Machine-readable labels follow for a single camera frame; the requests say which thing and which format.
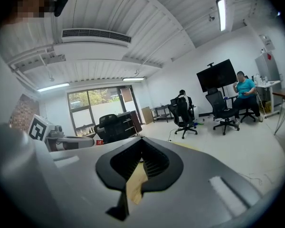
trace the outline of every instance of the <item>ceiling light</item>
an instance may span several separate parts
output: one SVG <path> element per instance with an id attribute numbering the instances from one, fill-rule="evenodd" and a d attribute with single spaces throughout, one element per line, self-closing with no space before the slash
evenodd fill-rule
<path id="1" fill-rule="evenodd" d="M 50 86 L 50 87 L 47 87 L 47 88 L 39 89 L 38 91 L 39 91 L 39 92 L 42 92 L 42 91 L 46 91 L 46 90 L 50 90 L 50 89 L 56 89 L 56 88 L 60 88 L 60 87 L 64 87 L 64 86 L 69 86 L 69 85 L 70 85 L 69 83 L 61 84 L 61 85 L 54 85 L 54 86 Z"/>
<path id="2" fill-rule="evenodd" d="M 144 80 L 144 78 L 135 78 L 135 77 L 123 78 L 123 81 L 140 81 L 140 80 Z"/>
<path id="3" fill-rule="evenodd" d="M 225 0 L 217 0 L 218 6 L 218 18 L 219 18 L 219 29 L 224 31 L 226 29 L 226 8 Z"/>

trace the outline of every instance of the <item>blue shirt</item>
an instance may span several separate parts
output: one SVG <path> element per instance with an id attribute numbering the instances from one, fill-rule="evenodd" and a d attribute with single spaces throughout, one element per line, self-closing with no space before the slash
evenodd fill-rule
<path id="1" fill-rule="evenodd" d="M 244 82 L 239 82 L 237 84 L 238 97 L 241 99 L 246 99 L 253 96 L 253 94 L 248 96 L 244 96 L 243 94 L 244 92 L 248 92 L 255 87 L 255 83 L 249 78 L 247 78 Z"/>

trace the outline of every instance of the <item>floor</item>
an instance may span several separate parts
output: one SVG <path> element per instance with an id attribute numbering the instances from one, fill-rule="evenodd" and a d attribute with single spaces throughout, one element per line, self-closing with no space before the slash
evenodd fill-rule
<path id="1" fill-rule="evenodd" d="M 179 143 L 210 154 L 238 172 L 254 185 L 263 195 L 279 187 L 285 178 L 285 122 L 274 136 L 279 115 L 264 119 L 262 123 L 245 119 L 240 131 L 228 127 L 223 136 L 222 127 L 213 117 L 199 119 L 198 135 L 182 132 L 174 134 L 178 128 L 173 120 L 158 121 L 142 126 L 140 135 Z"/>

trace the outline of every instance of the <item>black office chair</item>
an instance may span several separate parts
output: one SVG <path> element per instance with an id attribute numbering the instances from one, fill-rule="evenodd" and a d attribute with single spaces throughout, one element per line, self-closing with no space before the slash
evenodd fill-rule
<path id="1" fill-rule="evenodd" d="M 185 138 L 184 135 L 187 131 L 195 132 L 195 134 L 197 135 L 198 132 L 192 129 L 196 128 L 196 126 L 194 126 L 193 118 L 189 115 L 186 99 L 178 98 L 175 101 L 174 100 L 175 99 L 171 100 L 173 104 L 168 105 L 168 109 L 172 112 L 174 116 L 174 123 L 181 127 L 181 129 L 175 131 L 175 134 L 177 134 L 177 132 L 179 131 L 184 131 L 182 139 Z"/>
<path id="2" fill-rule="evenodd" d="M 241 108 L 240 110 L 244 110 L 244 109 L 246 109 L 246 112 L 239 114 L 239 116 L 243 116 L 242 119 L 240 120 L 241 123 L 242 123 L 243 120 L 244 120 L 246 117 L 248 117 L 248 116 L 251 117 L 251 118 L 253 119 L 253 121 L 255 122 L 256 119 L 255 119 L 255 117 L 252 115 L 252 114 L 254 114 L 254 113 L 249 111 L 250 108 L 249 108 L 249 107 L 243 107 L 243 108 Z"/>
<path id="3" fill-rule="evenodd" d="M 99 125 L 95 132 L 98 133 L 102 128 L 104 128 L 104 132 L 101 133 L 104 143 L 113 143 L 127 138 L 124 134 L 122 123 L 115 114 L 109 114 L 99 118 Z"/>
<path id="4" fill-rule="evenodd" d="M 239 127 L 234 124 L 234 121 L 231 121 L 229 118 L 234 116 L 237 112 L 237 109 L 227 108 L 227 104 L 223 99 L 222 93 L 217 88 L 212 88 L 208 90 L 206 99 L 210 102 L 213 109 L 213 115 L 215 118 L 222 118 L 225 121 L 220 121 L 219 125 L 214 126 L 213 130 L 217 127 L 225 126 L 223 135 L 226 134 L 226 127 L 231 126 L 237 128 Z"/>

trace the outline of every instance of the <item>man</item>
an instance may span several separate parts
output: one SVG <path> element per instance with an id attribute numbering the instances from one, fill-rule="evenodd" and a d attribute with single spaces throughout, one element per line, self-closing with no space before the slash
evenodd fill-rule
<path id="1" fill-rule="evenodd" d="M 263 117 L 260 114 L 260 110 L 258 108 L 257 99 L 255 97 L 256 86 L 255 83 L 249 79 L 245 78 L 245 75 L 242 71 L 237 73 L 238 83 L 235 82 L 233 84 L 233 89 L 236 93 L 238 93 L 238 98 L 233 103 L 233 108 L 238 109 L 235 118 L 236 125 L 239 125 L 239 115 L 238 112 L 243 107 L 250 108 L 260 122 L 263 121 Z"/>
<path id="2" fill-rule="evenodd" d="M 190 97 L 186 96 L 186 91 L 184 91 L 183 89 L 180 90 L 180 94 L 176 97 L 176 98 L 182 98 L 184 97 L 186 99 L 186 103 L 188 106 L 188 112 L 190 116 L 193 116 L 193 105 L 192 105 L 192 100 Z"/>

